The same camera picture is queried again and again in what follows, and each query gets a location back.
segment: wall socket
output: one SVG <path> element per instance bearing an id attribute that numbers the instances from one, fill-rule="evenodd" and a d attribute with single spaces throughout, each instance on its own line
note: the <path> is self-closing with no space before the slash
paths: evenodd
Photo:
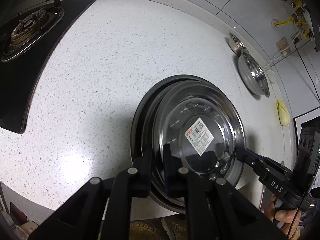
<path id="1" fill-rule="evenodd" d="M 284 50 L 285 48 L 287 48 L 288 42 L 287 39 L 284 37 L 281 40 L 279 40 L 278 42 L 276 42 L 276 46 L 278 48 L 279 51 Z M 282 52 L 282 55 L 288 55 L 291 52 L 290 47 L 287 48 L 285 51 Z"/>
<path id="2" fill-rule="evenodd" d="M 301 33 L 300 32 L 296 32 L 294 35 L 292 35 L 291 36 L 291 39 L 293 40 L 294 38 L 295 38 L 295 36 L 297 36 L 298 35 L 298 39 L 299 39 L 299 41 L 301 41 L 302 40 L 302 38 L 301 38 Z"/>

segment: black appliance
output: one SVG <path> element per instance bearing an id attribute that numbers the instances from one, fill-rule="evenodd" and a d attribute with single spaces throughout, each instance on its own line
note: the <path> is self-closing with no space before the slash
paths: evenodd
<path id="1" fill-rule="evenodd" d="M 32 95 L 46 62 L 64 33 L 94 1 L 53 0 L 0 27 L 1 128 L 25 131 Z"/>

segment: white speckled countertop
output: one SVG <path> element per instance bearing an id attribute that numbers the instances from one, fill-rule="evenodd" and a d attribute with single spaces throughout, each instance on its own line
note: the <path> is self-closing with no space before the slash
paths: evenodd
<path id="1" fill-rule="evenodd" d="M 252 96 L 222 33 L 159 3 L 97 0 L 44 68 L 25 133 L 0 130 L 0 180 L 56 209 L 90 177 L 115 176 L 131 166 L 130 128 L 140 100 L 176 74 L 219 87 L 240 114 L 248 147 L 284 160 L 273 89 L 270 98 Z M 133 200 L 132 219 L 170 214 L 150 198 Z"/>

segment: black glass cooktop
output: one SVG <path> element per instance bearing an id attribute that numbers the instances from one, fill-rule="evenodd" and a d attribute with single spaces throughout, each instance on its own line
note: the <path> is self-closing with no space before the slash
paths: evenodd
<path id="1" fill-rule="evenodd" d="M 21 53 L 10 61 L 0 61 L 1 128 L 15 133 L 23 133 L 25 131 L 32 95 L 46 62 L 63 34 L 94 1 L 95 0 L 61 1 L 59 6 L 60 8 L 63 8 L 64 15 L 52 29 L 36 40 L 33 46 L 23 54 Z M 48 8 L 48 11 L 50 11 L 50 8 L 52 7 L 53 4 L 45 6 L 45 8 Z M 35 21 L 39 26 L 39 23 L 42 23 L 43 17 L 49 17 L 44 15 L 44 12 L 40 10 L 41 8 L 43 8 L 43 6 L 23 13 L 20 17 L 17 16 L 15 19 L 0 27 L 0 57 L 6 55 L 6 50 L 8 50 L 7 45 L 10 43 L 8 40 L 10 39 L 10 34 L 19 23 L 21 23 L 20 26 L 26 30 L 21 33 L 24 33 L 27 36 L 36 35 L 36 33 L 33 33 L 33 30 L 31 30 L 32 20 L 38 19 Z M 37 11 L 39 11 L 38 14 L 34 14 L 31 18 L 28 18 L 30 14 Z M 21 36 L 18 35 L 14 38 L 15 41 L 19 41 Z"/>

